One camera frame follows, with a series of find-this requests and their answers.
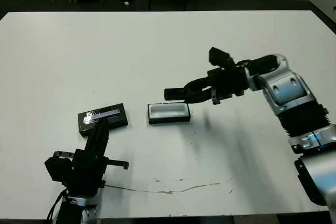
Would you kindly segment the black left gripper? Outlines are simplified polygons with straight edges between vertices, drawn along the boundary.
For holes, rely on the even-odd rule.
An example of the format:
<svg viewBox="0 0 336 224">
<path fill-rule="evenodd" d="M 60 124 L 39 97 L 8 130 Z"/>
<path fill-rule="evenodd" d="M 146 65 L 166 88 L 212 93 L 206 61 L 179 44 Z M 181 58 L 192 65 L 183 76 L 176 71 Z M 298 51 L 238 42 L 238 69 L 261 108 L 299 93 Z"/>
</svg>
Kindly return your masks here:
<svg viewBox="0 0 336 224">
<path fill-rule="evenodd" d="M 125 170 L 129 168 L 127 161 L 105 157 L 108 139 L 108 119 L 99 119 L 88 136 L 88 150 L 54 152 L 53 181 L 65 186 L 71 196 L 95 196 L 105 186 L 103 176 L 107 166 L 119 166 Z"/>
</svg>

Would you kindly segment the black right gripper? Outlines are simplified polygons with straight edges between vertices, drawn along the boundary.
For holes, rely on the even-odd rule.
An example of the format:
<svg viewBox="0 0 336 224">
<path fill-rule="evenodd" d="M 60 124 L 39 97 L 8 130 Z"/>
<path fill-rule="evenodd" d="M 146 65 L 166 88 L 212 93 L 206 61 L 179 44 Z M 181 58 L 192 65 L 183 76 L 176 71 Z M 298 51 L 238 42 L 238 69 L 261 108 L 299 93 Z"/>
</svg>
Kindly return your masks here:
<svg viewBox="0 0 336 224">
<path fill-rule="evenodd" d="M 213 105 L 220 104 L 221 100 L 229 99 L 233 94 L 237 97 L 244 95 L 248 89 L 245 68 L 216 68 L 207 72 L 208 77 L 198 78 L 184 86 L 185 103 L 202 103 L 212 99 Z"/>
</svg>

